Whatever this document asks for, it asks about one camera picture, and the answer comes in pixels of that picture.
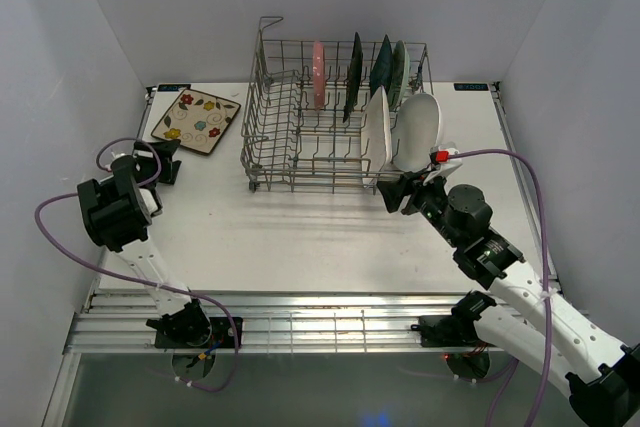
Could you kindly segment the cream square flower plate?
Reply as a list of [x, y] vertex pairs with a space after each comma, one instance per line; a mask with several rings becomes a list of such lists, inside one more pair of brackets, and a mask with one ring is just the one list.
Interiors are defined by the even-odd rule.
[[210, 155], [239, 113], [232, 100], [182, 89], [151, 131], [161, 141], [178, 140], [186, 150]]

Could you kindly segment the white rectangular plate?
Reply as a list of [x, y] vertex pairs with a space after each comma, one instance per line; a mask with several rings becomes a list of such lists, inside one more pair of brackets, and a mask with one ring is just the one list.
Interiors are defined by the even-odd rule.
[[373, 186], [391, 162], [392, 141], [387, 93], [380, 86], [367, 103], [360, 127], [363, 185]]

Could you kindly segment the white oval plate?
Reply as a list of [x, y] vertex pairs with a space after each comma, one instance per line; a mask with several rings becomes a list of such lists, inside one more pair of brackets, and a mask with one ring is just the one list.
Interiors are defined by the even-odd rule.
[[400, 171], [417, 172], [430, 163], [431, 149], [441, 143], [442, 118], [437, 99], [428, 93], [407, 98], [391, 131], [392, 163]]

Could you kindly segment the green round flower plate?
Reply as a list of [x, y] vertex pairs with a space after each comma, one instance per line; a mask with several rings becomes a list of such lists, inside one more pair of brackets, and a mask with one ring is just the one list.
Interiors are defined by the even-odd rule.
[[393, 50], [393, 64], [390, 87], [388, 90], [388, 104], [391, 111], [397, 110], [404, 98], [409, 82], [410, 57], [407, 44], [399, 40]]

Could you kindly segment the teal square plate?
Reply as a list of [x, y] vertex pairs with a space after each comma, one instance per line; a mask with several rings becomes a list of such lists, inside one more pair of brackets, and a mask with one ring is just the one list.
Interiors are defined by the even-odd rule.
[[393, 51], [388, 36], [385, 36], [379, 49], [376, 61], [370, 73], [369, 91], [373, 96], [381, 87], [389, 91], [393, 71]]

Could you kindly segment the black floral square plate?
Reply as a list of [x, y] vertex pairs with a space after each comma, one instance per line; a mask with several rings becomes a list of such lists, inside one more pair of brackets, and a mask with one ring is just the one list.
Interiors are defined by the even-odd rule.
[[346, 123], [357, 103], [363, 66], [363, 49], [358, 32], [354, 34], [353, 49], [346, 79], [346, 102], [343, 108], [343, 122]]

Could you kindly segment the pink dotted round plate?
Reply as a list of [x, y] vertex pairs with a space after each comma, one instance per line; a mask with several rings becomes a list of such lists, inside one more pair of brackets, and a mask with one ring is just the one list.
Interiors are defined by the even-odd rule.
[[316, 111], [323, 110], [325, 105], [325, 51], [324, 44], [315, 41], [312, 58], [313, 101]]

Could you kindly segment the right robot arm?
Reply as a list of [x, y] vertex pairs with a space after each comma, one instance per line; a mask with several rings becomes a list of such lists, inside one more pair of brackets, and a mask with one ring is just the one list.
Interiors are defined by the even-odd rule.
[[546, 290], [523, 254], [491, 225], [483, 192], [402, 176], [378, 189], [388, 212], [422, 214], [480, 285], [444, 323], [464, 344], [499, 347], [538, 371], [589, 426], [623, 426], [639, 410], [639, 349], [600, 329], [562, 295]]

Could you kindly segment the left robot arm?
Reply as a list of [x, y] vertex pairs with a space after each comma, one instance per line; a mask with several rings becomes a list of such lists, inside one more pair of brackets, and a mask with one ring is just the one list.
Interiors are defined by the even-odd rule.
[[134, 272], [154, 301], [157, 316], [147, 325], [180, 345], [198, 347], [212, 335], [200, 301], [164, 261], [150, 227], [162, 213], [159, 182], [175, 178], [177, 141], [134, 141], [134, 152], [116, 157], [102, 180], [77, 186], [83, 224], [90, 239], [114, 253]]

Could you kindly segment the blue label right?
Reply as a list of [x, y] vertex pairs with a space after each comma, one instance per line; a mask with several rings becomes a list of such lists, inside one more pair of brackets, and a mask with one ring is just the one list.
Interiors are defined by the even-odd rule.
[[489, 85], [486, 83], [463, 83], [463, 82], [455, 82], [453, 84], [455, 91], [466, 91], [466, 92], [483, 92], [489, 91]]

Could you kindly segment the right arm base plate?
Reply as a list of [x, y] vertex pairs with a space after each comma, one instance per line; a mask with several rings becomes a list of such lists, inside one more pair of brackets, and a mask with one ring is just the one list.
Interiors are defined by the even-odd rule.
[[422, 347], [473, 347], [479, 342], [473, 322], [454, 315], [424, 315], [410, 326]]

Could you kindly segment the aluminium table frame rail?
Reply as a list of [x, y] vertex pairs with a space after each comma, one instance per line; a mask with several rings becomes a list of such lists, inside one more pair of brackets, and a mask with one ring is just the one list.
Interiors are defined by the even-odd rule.
[[[449, 314], [458, 293], [435, 295], [221, 295], [241, 326], [246, 354], [414, 353], [411, 325], [421, 316]], [[147, 326], [156, 311], [150, 296], [133, 290], [99, 290], [75, 316], [65, 349], [70, 353], [179, 352]]]

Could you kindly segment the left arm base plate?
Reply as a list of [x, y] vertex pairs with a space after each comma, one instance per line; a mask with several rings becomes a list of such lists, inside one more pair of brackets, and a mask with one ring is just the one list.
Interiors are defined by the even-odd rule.
[[202, 349], [206, 350], [211, 346], [217, 345], [223, 349], [234, 349], [235, 342], [238, 346], [242, 345], [242, 334], [244, 327], [244, 319], [239, 316], [233, 317], [236, 331], [233, 331], [231, 323], [226, 317], [210, 317], [211, 329], [207, 342], [201, 345], [177, 342], [171, 340], [166, 335], [157, 332], [153, 341], [156, 349]]

